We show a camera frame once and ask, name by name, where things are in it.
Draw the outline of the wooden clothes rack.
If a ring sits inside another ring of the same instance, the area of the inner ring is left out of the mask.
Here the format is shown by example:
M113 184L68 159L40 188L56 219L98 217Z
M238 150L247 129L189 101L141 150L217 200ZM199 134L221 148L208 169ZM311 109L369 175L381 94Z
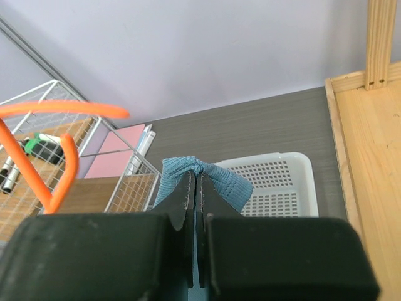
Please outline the wooden clothes rack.
M365 69L325 81L347 219L381 300L400 299L400 63L390 60L397 7L368 3Z

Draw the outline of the white plastic basket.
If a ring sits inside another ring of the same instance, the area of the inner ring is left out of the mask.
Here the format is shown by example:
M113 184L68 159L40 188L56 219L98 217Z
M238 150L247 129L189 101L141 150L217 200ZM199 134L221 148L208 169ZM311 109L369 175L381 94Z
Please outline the white plastic basket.
M300 152L270 153L223 160L253 185L241 214L246 217L318 217L313 168Z

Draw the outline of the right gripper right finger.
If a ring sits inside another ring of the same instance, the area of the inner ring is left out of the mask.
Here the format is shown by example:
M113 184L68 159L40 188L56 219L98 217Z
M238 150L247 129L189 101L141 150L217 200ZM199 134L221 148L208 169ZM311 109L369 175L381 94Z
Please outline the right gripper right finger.
M204 199L208 300L377 300L360 237L336 218L244 217Z

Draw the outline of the blue tank top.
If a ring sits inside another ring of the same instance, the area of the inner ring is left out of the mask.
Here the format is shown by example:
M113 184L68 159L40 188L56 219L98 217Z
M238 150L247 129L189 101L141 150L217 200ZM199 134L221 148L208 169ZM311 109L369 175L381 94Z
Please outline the blue tank top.
M203 284L204 199L218 200L228 213L241 214L253 193L247 179L194 156L171 157L162 161L162 174L153 210L182 211L185 222L183 263L189 287L186 300L205 300Z

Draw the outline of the green capped white marker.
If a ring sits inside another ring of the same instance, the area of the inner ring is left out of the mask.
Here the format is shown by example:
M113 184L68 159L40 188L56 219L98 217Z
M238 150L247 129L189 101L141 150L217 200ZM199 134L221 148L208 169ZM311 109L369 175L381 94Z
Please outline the green capped white marker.
M49 142L49 143L53 143L53 144L60 144L61 138L58 136L54 136L54 135L35 132L33 135L33 138L26 137L22 140L22 146L24 146L24 147L27 147L29 145L32 146L32 145L37 144L40 141Z

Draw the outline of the upper wooden shelf board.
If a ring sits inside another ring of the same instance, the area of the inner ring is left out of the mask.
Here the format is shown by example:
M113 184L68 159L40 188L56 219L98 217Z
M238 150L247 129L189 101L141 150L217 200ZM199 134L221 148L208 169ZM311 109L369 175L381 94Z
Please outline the upper wooden shelf board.
M19 177L10 194L1 190L1 226L19 224L22 219L41 206L44 214L55 214L69 193L79 170L78 147L88 135L92 118L82 119L42 130L32 130L21 135L11 136L5 125L1 126L3 149L1 164L11 156L14 165L19 168ZM60 146L65 158L58 164L43 161L26 155L18 146L21 138L33 138L35 132L54 135L61 138ZM1 177L2 186L6 177Z

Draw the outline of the white marker black cap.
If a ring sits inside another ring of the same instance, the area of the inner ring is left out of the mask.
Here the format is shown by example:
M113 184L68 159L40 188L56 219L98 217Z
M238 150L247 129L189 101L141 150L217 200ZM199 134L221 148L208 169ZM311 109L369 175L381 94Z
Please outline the white marker black cap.
M17 180L18 180L18 177L19 177L19 173L20 173L20 171L19 171L18 166L14 165L11 168L11 170L10 170L10 172L9 172L9 174L8 174L4 184L2 186L1 190L2 190L2 192L4 194L10 194L11 193L11 191L13 190L14 186L17 183Z

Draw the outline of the lower wooden shelf board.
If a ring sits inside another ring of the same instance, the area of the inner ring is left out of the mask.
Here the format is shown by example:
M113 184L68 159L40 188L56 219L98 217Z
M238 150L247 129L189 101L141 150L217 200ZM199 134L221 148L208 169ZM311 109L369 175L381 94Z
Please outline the lower wooden shelf board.
M154 186L154 174L77 179L60 214L142 211Z

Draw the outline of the wooden shelf board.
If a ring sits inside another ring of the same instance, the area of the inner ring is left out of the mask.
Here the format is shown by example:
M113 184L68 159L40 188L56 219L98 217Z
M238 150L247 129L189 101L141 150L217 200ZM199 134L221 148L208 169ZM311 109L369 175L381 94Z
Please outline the wooden shelf board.
M19 177L10 194L1 190L1 226L19 224L22 219L41 206L44 214L55 214L69 193L79 170L78 147L88 135L92 118L82 119L42 130L32 130L21 135L11 136L5 125L1 126L3 149L1 164L11 156L14 165L19 168ZM33 138L35 132L54 135L61 138L60 146L65 158L58 164L43 161L26 155L18 146L21 138ZM2 186L6 177L1 177Z
M154 186L154 174L77 179L60 214L142 211Z

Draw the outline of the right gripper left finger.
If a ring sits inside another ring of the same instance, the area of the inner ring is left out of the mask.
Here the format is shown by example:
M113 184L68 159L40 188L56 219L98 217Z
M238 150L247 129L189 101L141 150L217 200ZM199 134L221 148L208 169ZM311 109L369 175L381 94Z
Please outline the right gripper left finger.
M2 300L187 300L195 176L150 211L26 218L1 257Z

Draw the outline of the green black highlighter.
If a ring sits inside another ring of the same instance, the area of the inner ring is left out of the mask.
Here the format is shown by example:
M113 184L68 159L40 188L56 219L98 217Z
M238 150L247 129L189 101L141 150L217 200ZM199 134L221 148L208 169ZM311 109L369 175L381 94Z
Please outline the green black highlighter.
M24 147L24 151L54 165L58 165L65 158L62 147L49 142L40 141L35 145Z

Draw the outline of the pink folder stack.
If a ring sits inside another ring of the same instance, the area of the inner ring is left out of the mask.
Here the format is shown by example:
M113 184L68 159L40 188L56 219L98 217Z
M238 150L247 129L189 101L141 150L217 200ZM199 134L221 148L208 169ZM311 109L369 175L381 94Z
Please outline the pink folder stack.
M109 130L103 123L96 129L80 159L77 178L121 176L133 154L152 130L152 124Z

